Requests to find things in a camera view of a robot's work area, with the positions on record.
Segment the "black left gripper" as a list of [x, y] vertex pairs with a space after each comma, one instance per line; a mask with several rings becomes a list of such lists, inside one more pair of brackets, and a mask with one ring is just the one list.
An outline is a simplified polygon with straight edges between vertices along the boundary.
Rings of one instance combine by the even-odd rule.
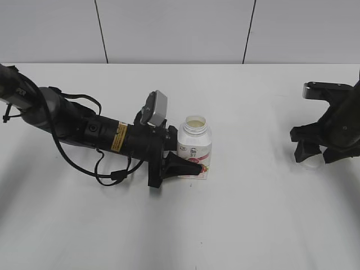
[[198, 176], [203, 167], [185, 160], [173, 152], [178, 130], [150, 125], [129, 125], [125, 136], [125, 155], [148, 163], [148, 186], [159, 188], [163, 179], [177, 176]]

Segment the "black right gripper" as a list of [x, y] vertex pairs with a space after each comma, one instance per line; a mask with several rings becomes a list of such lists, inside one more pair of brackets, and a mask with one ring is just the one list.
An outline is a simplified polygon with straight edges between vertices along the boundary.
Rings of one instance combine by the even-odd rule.
[[[318, 122], [293, 127], [290, 131], [291, 142], [297, 142], [297, 147], [294, 152], [295, 161], [301, 163], [307, 158], [321, 154], [320, 146], [328, 147], [324, 153], [323, 158], [326, 164], [334, 163], [336, 161], [359, 157], [359, 141], [349, 146], [340, 146], [339, 143], [331, 142], [322, 133], [321, 126]], [[345, 151], [337, 151], [334, 149], [349, 149]]]

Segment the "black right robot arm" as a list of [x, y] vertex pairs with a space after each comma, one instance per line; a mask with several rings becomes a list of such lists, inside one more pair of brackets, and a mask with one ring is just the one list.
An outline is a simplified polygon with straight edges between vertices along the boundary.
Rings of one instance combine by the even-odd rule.
[[291, 129], [295, 161], [319, 154], [326, 164], [359, 157], [359, 83], [307, 82], [303, 98], [326, 101], [329, 107], [317, 122]]

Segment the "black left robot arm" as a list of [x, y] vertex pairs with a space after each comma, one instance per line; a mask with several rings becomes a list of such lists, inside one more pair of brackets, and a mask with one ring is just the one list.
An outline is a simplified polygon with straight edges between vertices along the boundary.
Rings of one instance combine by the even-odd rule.
[[197, 176], [203, 167], [176, 154], [177, 128], [167, 125], [168, 99], [160, 91], [149, 93], [132, 124], [102, 116], [100, 111], [78, 103], [80, 94], [67, 94], [56, 87], [39, 87], [15, 66], [1, 66], [1, 100], [16, 108], [24, 122], [49, 133], [64, 160], [63, 144], [87, 147], [100, 155], [125, 156], [125, 169], [100, 174], [76, 165], [76, 170], [94, 177], [103, 186], [114, 186], [148, 164], [148, 185], [159, 188], [164, 179]]

